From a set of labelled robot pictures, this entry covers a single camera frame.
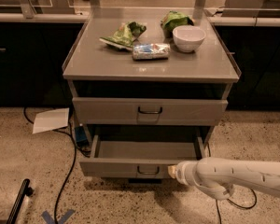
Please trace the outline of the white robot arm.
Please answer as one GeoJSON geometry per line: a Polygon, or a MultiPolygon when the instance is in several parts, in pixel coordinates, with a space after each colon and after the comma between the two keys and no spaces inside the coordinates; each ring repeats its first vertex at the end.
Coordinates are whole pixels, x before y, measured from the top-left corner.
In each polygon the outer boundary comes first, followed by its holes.
{"type": "Polygon", "coordinates": [[[279,161],[237,161],[214,157],[182,161],[168,167],[180,184],[195,186],[215,200],[227,200],[234,185],[280,198],[279,161]]]}

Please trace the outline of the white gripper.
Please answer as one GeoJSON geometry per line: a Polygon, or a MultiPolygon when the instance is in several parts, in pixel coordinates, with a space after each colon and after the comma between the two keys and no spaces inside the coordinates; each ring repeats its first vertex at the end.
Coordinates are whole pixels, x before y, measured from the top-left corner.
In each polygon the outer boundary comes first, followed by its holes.
{"type": "Polygon", "coordinates": [[[196,161],[182,161],[177,166],[169,166],[168,174],[181,184],[196,185],[196,165],[196,161]]]}

